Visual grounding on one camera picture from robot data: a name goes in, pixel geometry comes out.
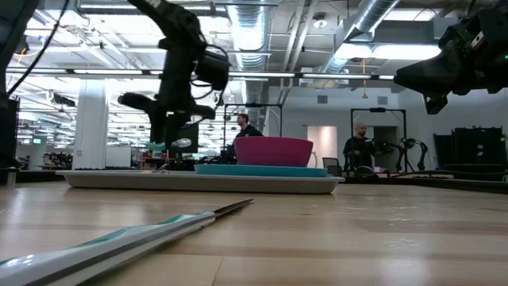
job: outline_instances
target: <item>office chair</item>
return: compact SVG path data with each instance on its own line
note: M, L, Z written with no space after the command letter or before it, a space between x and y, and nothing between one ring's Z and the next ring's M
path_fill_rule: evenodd
M342 176L342 167L337 158L323 158L323 168L328 169L328 173L332 176Z

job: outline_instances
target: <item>doorway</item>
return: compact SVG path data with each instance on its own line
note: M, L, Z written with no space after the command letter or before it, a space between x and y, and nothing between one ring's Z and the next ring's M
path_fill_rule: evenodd
M398 144L397 127L395 126L376 126L374 129L374 139L377 141L385 141L393 144ZM397 164L398 151L395 150L392 154L382 155L374 158L374 166L385 168L390 172L396 172L395 165Z
M337 158L337 127L307 126L307 140L312 141L312 152L308 167L323 168L323 158Z

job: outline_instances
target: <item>wooden tabletop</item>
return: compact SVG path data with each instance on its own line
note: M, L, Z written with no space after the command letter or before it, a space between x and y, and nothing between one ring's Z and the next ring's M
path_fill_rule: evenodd
M0 260L254 198L93 285L508 285L508 196L339 185L332 195L0 189Z

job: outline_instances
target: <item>metal duct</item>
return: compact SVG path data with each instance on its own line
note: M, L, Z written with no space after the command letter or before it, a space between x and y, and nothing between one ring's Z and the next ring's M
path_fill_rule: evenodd
M236 49L241 51L263 51L267 48L268 13L265 6L228 6L229 18L233 24L232 36ZM237 54L238 68L247 72L264 72L267 70L266 55ZM268 82L245 81L245 101L266 103L268 100ZM248 110L249 115L256 115L254 109ZM257 118L252 123L262 127L264 120Z
M358 7L358 13L352 19L344 19L337 31L336 51L323 66L321 72L338 73L348 62L348 59L341 57L339 49L345 40L357 37L362 33L372 33L383 21L390 11L400 0L363 0Z
M213 2L181 2L181 5L199 17L228 17L225 8L216 7ZM77 0L76 8L83 15L143 15L127 0Z

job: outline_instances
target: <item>magenta bowl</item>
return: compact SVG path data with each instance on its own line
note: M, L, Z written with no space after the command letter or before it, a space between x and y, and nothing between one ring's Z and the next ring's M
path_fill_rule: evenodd
M306 167L313 142L286 137L239 137L234 141L238 164Z

